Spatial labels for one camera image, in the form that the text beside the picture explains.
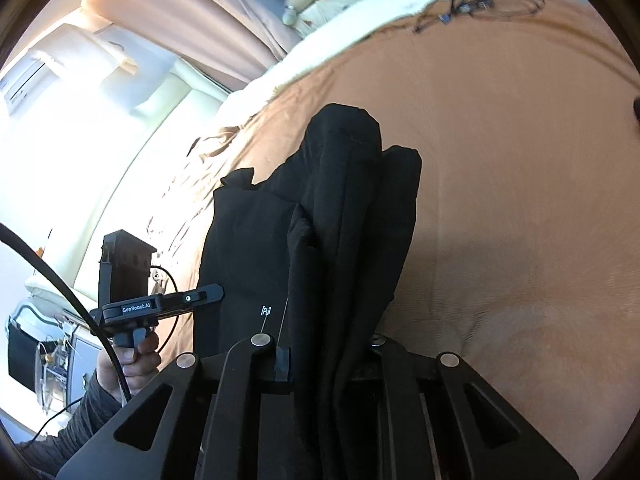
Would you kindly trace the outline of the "person's left hand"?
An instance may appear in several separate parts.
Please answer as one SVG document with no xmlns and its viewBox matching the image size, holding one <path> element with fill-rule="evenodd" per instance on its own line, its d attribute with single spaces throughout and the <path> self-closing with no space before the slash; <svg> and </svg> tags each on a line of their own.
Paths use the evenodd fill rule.
<svg viewBox="0 0 640 480">
<path fill-rule="evenodd" d="M 157 333 L 151 332 L 146 336 L 137 349 L 115 347 L 114 352 L 118 357 L 122 374 L 126 378 L 130 393 L 134 396 L 139 393 L 158 373 L 162 359 L 157 352 L 160 338 Z M 98 384 L 116 401 L 122 402 L 122 392 L 115 367 L 102 350 L 96 359 L 96 380 Z"/>
</svg>

